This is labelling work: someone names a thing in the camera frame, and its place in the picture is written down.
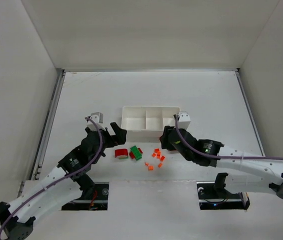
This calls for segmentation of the red curved duplo brick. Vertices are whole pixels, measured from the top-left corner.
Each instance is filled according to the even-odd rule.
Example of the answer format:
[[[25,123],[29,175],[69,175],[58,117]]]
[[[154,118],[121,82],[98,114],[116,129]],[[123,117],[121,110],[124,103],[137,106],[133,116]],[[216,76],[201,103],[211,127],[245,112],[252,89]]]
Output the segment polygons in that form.
[[[116,149],[114,151],[114,157],[116,159],[127,159],[129,157],[129,152],[126,148]]]

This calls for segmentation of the green duplo brick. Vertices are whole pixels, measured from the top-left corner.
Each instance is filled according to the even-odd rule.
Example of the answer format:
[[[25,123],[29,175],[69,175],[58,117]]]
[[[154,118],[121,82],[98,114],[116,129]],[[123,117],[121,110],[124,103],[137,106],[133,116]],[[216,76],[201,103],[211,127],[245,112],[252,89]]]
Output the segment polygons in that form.
[[[133,147],[130,148],[130,151],[134,153],[135,160],[138,161],[138,156],[137,156],[137,154],[139,154],[138,147],[134,145]]]

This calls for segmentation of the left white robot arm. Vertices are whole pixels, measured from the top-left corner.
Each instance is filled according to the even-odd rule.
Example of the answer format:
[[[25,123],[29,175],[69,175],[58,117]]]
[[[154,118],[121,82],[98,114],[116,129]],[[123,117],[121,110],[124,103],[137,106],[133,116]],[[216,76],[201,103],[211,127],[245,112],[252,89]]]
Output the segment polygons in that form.
[[[89,197],[95,183],[87,172],[106,148],[126,143],[127,131],[117,123],[110,124],[111,135],[92,119],[88,119],[86,137],[72,149],[37,185],[11,202],[0,202],[0,238],[5,233],[9,240],[24,240],[34,225],[49,213],[80,197]]]

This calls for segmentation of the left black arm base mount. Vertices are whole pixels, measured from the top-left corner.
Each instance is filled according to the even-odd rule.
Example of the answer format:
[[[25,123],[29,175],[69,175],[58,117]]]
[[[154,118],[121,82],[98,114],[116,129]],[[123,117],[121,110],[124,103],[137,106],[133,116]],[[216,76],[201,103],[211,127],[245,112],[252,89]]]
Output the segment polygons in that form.
[[[81,196],[61,207],[62,211],[107,211],[109,182],[97,182],[89,196]]]

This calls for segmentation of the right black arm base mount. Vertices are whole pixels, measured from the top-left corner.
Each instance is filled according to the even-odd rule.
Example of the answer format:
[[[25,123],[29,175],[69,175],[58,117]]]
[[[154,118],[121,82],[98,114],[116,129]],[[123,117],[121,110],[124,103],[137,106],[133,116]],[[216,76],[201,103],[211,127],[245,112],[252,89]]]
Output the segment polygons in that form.
[[[246,192],[230,193],[225,189],[228,173],[218,173],[215,181],[196,183],[200,210],[244,210],[251,205]]]

